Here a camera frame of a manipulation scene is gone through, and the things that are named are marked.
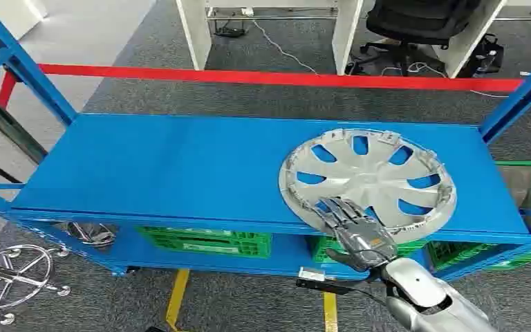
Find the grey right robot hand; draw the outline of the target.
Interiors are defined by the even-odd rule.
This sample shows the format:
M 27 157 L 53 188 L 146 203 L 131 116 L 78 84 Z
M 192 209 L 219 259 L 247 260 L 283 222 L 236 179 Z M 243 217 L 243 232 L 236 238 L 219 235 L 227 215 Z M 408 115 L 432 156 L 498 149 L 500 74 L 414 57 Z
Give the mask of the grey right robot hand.
M 364 272 L 383 266 L 398 256 L 398 246 L 389 232 L 353 201 L 321 198 L 315 211 L 342 248 L 326 249 L 332 260 Z

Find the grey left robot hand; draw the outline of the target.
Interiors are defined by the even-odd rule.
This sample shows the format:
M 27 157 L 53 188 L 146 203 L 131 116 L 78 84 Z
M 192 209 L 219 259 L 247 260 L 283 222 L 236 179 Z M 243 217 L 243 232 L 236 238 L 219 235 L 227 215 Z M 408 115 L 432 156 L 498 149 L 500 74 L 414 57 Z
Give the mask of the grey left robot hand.
M 66 232 L 81 243 L 95 248 L 110 246 L 116 238 L 114 231 L 101 223 L 70 222 L 66 224 Z

